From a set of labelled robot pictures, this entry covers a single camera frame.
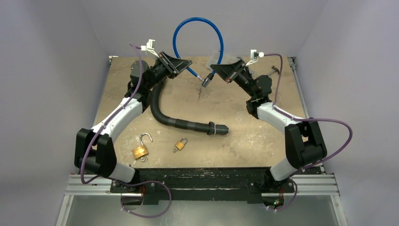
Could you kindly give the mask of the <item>blue cable lock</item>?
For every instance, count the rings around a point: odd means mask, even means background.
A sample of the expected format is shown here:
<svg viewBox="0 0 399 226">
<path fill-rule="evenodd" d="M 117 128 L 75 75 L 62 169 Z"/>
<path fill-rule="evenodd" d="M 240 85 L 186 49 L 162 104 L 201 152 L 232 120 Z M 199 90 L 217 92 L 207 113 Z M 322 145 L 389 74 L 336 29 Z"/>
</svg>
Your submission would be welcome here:
<svg viewBox="0 0 399 226">
<path fill-rule="evenodd" d="M 225 56 L 224 35 L 217 23 L 201 16 L 181 17 L 174 20 L 171 36 L 172 52 L 177 58 L 215 52 L 215 62 Z"/>
</svg>

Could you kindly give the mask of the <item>small brass padlock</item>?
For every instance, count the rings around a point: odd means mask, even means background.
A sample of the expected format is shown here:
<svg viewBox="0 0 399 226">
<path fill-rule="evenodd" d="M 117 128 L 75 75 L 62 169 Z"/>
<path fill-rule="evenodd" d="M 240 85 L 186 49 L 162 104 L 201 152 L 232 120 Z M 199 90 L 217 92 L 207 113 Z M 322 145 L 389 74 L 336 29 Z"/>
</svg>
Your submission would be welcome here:
<svg viewBox="0 0 399 226">
<path fill-rule="evenodd" d="M 182 150 L 187 143 L 188 143 L 188 139 L 185 137 L 183 137 L 181 140 L 177 141 L 177 143 L 175 144 L 175 147 L 173 149 L 173 153 L 176 153 L 177 151 Z"/>
</svg>

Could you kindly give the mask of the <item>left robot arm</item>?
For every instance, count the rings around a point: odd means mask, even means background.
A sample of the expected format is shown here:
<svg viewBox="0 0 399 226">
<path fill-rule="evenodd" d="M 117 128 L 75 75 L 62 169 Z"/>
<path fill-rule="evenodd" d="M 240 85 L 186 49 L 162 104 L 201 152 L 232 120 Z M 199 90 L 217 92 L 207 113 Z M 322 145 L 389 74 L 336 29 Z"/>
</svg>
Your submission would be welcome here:
<svg viewBox="0 0 399 226">
<path fill-rule="evenodd" d="M 149 66 L 135 61 L 130 69 L 128 89 L 119 105 L 100 123 L 90 129 L 81 128 L 76 135 L 74 165 L 81 172 L 122 181 L 128 192 L 140 188 L 135 169 L 117 160 L 114 142 L 122 131 L 150 105 L 152 88 L 167 78 L 173 79 L 186 70 L 192 61 L 160 52 Z"/>
</svg>

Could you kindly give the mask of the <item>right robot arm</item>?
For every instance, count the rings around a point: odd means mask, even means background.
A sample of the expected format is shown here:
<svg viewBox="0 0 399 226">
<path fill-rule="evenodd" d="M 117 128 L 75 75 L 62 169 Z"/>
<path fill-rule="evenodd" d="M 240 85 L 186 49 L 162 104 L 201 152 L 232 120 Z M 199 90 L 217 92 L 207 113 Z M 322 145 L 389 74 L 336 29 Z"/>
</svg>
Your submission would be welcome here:
<svg viewBox="0 0 399 226">
<path fill-rule="evenodd" d="M 319 124 L 312 119 L 296 118 L 269 99 L 270 76 L 254 78 L 243 60 L 232 64 L 211 64 L 210 67 L 225 82 L 237 83 L 250 96 L 246 102 L 250 115 L 269 123 L 285 136 L 286 157 L 267 173 L 264 179 L 267 190 L 277 191 L 282 187 L 283 180 L 294 172 L 326 157 L 327 148 Z"/>
</svg>

